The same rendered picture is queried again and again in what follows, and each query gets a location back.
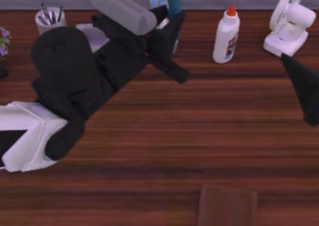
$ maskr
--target table surface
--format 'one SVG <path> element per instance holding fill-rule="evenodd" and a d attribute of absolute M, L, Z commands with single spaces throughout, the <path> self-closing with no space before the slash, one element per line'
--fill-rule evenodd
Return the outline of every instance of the table surface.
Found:
<path fill-rule="evenodd" d="M 66 11 L 70 26 L 94 11 Z M 221 11 L 187 11 L 173 59 L 183 85 L 153 66 L 105 104 L 55 166 L 0 172 L 2 226 L 195 226 L 202 184 L 254 190 L 258 226 L 319 225 L 319 134 L 304 123 L 280 60 L 263 49 L 271 11 L 239 11 L 236 54 L 213 62 Z M 12 32 L 0 105 L 33 101 L 34 11 L 0 11 Z M 319 70 L 319 21 L 295 57 Z"/>

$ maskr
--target orange cap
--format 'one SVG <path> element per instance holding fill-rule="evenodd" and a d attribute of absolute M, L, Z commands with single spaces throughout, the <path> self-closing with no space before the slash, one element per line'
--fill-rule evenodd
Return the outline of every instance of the orange cap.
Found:
<path fill-rule="evenodd" d="M 235 4 L 232 4 L 232 5 L 229 6 L 228 11 L 227 11 L 227 15 L 229 15 L 229 16 L 235 16 L 236 15 Z"/>

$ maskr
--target white glue bottle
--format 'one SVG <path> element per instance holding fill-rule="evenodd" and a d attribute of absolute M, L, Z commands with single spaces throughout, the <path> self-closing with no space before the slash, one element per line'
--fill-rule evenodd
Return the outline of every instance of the white glue bottle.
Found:
<path fill-rule="evenodd" d="M 240 19 L 235 5 L 232 4 L 218 24 L 213 51 L 213 59 L 217 63 L 226 63 L 234 56 L 239 26 Z"/>

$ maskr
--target black pot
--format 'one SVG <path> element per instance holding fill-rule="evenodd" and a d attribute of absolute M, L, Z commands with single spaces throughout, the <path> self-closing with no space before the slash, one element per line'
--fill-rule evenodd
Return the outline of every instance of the black pot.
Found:
<path fill-rule="evenodd" d="M 4 67 L 3 60 L 0 60 L 0 79 L 5 78 L 8 76 L 8 71 Z"/>

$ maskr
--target black pen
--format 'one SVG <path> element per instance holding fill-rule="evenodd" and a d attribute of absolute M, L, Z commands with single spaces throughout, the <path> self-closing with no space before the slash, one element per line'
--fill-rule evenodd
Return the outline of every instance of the black pen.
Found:
<path fill-rule="evenodd" d="M 41 16 L 38 17 L 43 25 L 49 25 Z"/>
<path fill-rule="evenodd" d="M 61 21 L 62 11 L 63 11 L 63 9 L 62 9 L 62 8 L 63 8 L 63 7 L 62 7 L 62 6 L 60 6 L 60 12 L 59 12 L 59 16 L 58 16 L 58 21 L 57 21 L 57 22 Z"/>
<path fill-rule="evenodd" d="M 54 11 L 52 11 L 52 23 L 53 23 L 53 24 L 56 24 Z"/>
<path fill-rule="evenodd" d="M 49 20 L 50 24 L 52 24 L 50 15 L 49 15 L 49 13 L 48 13 L 48 10 L 47 10 L 47 8 L 45 7 L 45 5 L 44 5 L 43 2 L 41 2 L 41 8 L 42 8 L 42 11 L 43 11 L 43 13 L 44 13 L 44 15 L 45 15 L 45 18 L 47 18 L 47 19 Z"/>

